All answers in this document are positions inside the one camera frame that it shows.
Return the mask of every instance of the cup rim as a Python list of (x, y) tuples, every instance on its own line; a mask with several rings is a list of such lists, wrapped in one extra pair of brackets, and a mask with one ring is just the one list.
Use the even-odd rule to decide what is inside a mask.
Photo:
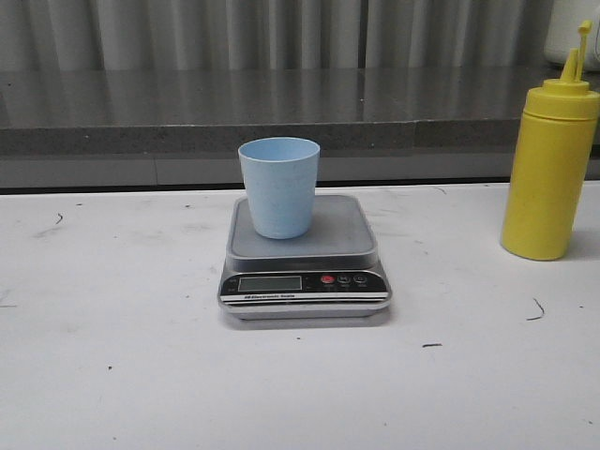
[[(310, 152), (308, 155), (305, 155), (303, 157), (295, 157), (292, 159), (263, 159), (263, 158), (259, 158), (259, 157), (249, 157), (248, 155), (243, 153), (243, 150), (254, 144), (254, 143), (260, 143), (260, 142), (265, 142), (265, 141), (302, 141), (305, 143), (310, 143), (313, 147), (313, 151)], [(260, 138), (260, 139), (255, 139), (253, 141), (248, 141), (248, 142), (244, 142), (242, 145), (240, 145), (240, 147), (237, 149), (237, 153), (240, 157), (243, 157), (245, 159), (250, 159), (253, 161), (259, 161), (259, 162), (270, 162), (270, 163), (285, 163), (285, 162), (294, 162), (294, 161), (301, 161), (303, 159), (309, 159), (309, 158), (313, 158), (315, 155), (318, 155), (321, 152), (321, 146), (318, 145), (316, 142), (310, 140), (310, 139), (306, 139), (306, 138), (296, 138), (294, 136), (273, 136), (270, 138)]]

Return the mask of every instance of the plastic cup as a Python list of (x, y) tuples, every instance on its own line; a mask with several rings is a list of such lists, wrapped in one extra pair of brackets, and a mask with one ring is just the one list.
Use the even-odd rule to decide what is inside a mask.
[(290, 239), (312, 220), (321, 147), (300, 138), (266, 138), (239, 150), (250, 216), (258, 234)]

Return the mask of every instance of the digital kitchen scale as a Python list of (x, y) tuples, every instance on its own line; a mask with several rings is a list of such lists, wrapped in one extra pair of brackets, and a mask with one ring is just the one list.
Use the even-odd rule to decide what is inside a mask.
[(240, 319), (369, 316), (392, 291), (359, 202), (315, 197), (310, 229), (294, 239), (254, 231), (248, 199), (235, 203), (219, 285), (221, 306)]

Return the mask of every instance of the bottle cap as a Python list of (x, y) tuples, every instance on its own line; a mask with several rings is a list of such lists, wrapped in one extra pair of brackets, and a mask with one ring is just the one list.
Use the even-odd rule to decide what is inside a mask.
[(579, 49), (571, 49), (560, 79), (545, 80), (542, 87), (530, 89), (525, 112), (557, 120), (595, 120), (600, 113), (600, 94), (581, 80), (583, 56), (592, 22), (584, 21), (578, 31)]

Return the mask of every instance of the nozzle tip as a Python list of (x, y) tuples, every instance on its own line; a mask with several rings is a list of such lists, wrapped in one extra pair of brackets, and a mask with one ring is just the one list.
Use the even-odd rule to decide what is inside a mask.
[(592, 31), (592, 21), (583, 21), (578, 29), (581, 35), (589, 35)]

